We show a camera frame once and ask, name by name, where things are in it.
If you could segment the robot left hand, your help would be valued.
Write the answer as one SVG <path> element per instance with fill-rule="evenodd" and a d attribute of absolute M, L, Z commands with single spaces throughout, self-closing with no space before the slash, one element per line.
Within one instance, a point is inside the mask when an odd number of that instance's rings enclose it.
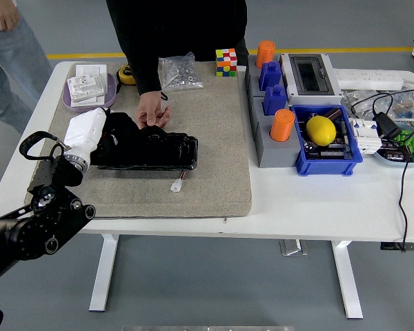
<path fill-rule="evenodd" d="M 107 118 L 113 113 L 109 108 L 95 108 L 83 112 L 70 120 L 64 143 L 70 148 L 65 151 L 67 159 L 87 159 L 98 149 L 108 151 L 116 146 L 119 140 L 113 135 L 104 133 Z"/>

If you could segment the person's hand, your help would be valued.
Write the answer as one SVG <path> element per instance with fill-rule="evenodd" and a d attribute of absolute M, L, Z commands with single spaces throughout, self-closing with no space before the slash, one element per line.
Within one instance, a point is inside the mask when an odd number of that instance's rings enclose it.
<path fill-rule="evenodd" d="M 12 0 L 0 0 L 0 31 L 11 31 L 20 21 L 17 5 Z"/>

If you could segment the person's right hand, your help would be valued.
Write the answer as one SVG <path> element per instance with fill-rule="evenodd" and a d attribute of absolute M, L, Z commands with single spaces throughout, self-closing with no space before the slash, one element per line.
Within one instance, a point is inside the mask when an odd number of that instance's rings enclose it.
<path fill-rule="evenodd" d="M 164 128 L 170 119 L 170 107 L 161 106 L 161 92 L 146 92 L 140 96 L 135 112 L 135 122 L 139 129 L 148 126 Z"/>

